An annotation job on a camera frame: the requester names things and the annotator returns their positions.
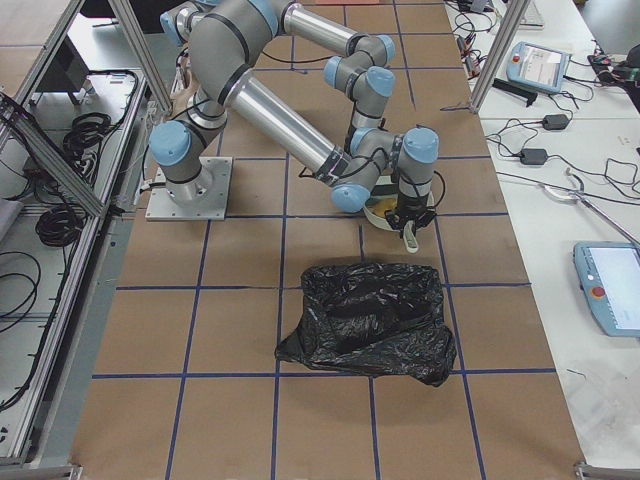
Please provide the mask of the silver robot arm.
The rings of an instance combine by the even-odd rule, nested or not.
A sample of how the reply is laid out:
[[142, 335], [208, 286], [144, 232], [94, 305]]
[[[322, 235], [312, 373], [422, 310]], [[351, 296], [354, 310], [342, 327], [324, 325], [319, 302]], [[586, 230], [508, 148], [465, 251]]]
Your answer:
[[[164, 12], [160, 22], [186, 47], [194, 88], [187, 107], [155, 126], [149, 138], [173, 203], [187, 206], [210, 196], [215, 178], [201, 156], [235, 112], [328, 185], [339, 210], [362, 210], [378, 179], [389, 173], [396, 202], [382, 216], [393, 231], [408, 235], [435, 218], [430, 194], [438, 135], [426, 127], [403, 134], [382, 128], [396, 83], [389, 69], [391, 38], [354, 31], [294, 1], [187, 1]], [[280, 35], [297, 35], [331, 52], [325, 81], [353, 104], [343, 145], [255, 77], [260, 55]]]
[[160, 16], [165, 34], [177, 45], [189, 47], [196, 64], [196, 40], [203, 52], [219, 53], [196, 76], [220, 78], [204, 93], [222, 106], [240, 76], [253, 68], [269, 42], [279, 35], [299, 36], [334, 52], [324, 67], [325, 82], [353, 103], [345, 149], [359, 128], [381, 125], [395, 76], [387, 69], [395, 44], [386, 35], [359, 33], [320, 16], [294, 1], [185, 1]]

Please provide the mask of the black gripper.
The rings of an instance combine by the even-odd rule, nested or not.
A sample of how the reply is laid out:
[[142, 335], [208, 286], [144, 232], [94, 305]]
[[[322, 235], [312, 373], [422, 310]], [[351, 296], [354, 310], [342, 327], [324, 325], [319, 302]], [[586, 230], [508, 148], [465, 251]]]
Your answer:
[[402, 232], [404, 227], [412, 223], [411, 231], [427, 227], [433, 221], [433, 207], [427, 205], [428, 197], [409, 197], [399, 194], [397, 206], [388, 211], [385, 219], [392, 230]]

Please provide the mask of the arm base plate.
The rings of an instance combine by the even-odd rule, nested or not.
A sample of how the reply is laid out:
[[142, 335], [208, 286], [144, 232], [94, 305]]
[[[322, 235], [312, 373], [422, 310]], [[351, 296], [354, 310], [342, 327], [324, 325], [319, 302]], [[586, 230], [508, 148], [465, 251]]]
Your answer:
[[148, 221], [224, 221], [226, 217], [232, 157], [201, 157], [199, 176], [184, 184], [168, 181], [158, 169], [145, 218]]

